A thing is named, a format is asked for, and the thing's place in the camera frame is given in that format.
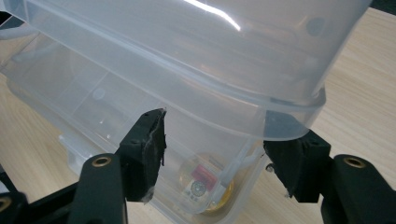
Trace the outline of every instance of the metal screw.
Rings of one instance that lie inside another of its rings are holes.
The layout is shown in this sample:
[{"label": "metal screw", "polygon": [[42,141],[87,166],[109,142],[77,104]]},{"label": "metal screw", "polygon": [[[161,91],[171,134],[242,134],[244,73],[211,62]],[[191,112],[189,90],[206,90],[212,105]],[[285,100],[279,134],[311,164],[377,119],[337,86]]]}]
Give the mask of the metal screw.
[{"label": "metal screw", "polygon": [[274,164],[273,163],[269,163],[266,167],[265,170],[269,173],[272,173],[274,171]]}]

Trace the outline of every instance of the wooden table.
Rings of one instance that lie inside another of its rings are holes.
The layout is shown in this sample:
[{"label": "wooden table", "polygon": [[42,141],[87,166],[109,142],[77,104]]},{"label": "wooden table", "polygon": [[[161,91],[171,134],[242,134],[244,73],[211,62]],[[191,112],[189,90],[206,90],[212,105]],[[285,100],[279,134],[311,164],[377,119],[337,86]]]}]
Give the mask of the wooden table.
[{"label": "wooden table", "polygon": [[[0,163],[30,202],[78,180],[60,132],[13,96],[0,76]],[[332,156],[369,160],[396,189],[396,17],[369,9],[326,81],[327,104],[313,130]],[[321,223],[319,204],[298,204],[262,172],[236,223]],[[129,203],[131,223],[169,222],[151,205]]]}]

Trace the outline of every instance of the bolt hole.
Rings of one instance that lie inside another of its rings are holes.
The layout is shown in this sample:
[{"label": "bolt hole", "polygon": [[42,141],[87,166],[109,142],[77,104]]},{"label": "bolt hole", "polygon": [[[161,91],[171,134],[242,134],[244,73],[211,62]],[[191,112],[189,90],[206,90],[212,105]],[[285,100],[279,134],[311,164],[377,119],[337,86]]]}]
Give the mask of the bolt hole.
[{"label": "bolt hole", "polygon": [[319,142],[317,140],[315,140],[315,139],[309,139],[309,143],[311,145],[313,145],[313,146],[318,146],[319,145]]},{"label": "bolt hole", "polygon": [[111,159],[109,157],[99,157],[98,159],[96,159],[92,162],[92,166],[102,167],[102,166],[108,165],[110,162],[111,162]]},{"label": "bolt hole", "polygon": [[366,164],[362,162],[361,160],[352,158],[352,157],[347,157],[344,158],[344,162],[350,166],[356,167],[356,168],[364,168]]}]

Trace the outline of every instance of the transparent plastic container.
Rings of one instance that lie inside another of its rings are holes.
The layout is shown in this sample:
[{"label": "transparent plastic container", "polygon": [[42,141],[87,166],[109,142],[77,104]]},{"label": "transparent plastic container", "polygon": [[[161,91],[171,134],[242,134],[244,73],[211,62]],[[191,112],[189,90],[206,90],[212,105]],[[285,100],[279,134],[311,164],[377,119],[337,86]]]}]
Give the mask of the transparent plastic container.
[{"label": "transparent plastic container", "polygon": [[[177,223],[225,223],[263,167],[262,140],[307,133],[327,70],[369,4],[5,0],[40,35],[1,72],[64,132],[77,173],[114,152],[141,114],[166,108],[153,204]],[[232,183],[232,197],[208,214]]]}]

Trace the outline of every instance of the wood grain surface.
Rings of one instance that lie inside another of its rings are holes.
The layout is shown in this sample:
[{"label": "wood grain surface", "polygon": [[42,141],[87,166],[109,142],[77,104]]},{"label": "wood grain surface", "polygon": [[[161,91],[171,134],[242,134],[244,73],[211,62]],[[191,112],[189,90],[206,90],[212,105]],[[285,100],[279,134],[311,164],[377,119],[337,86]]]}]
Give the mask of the wood grain surface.
[{"label": "wood grain surface", "polygon": [[[332,144],[332,156],[367,159],[396,189],[395,16],[365,13],[326,90],[327,104],[312,129]],[[59,134],[8,90],[1,75],[0,163],[30,202],[78,180],[67,167]],[[322,223],[319,204],[298,204],[285,193],[274,174],[262,172],[236,223]],[[170,223],[149,204],[128,203],[128,212],[130,223]]]}]

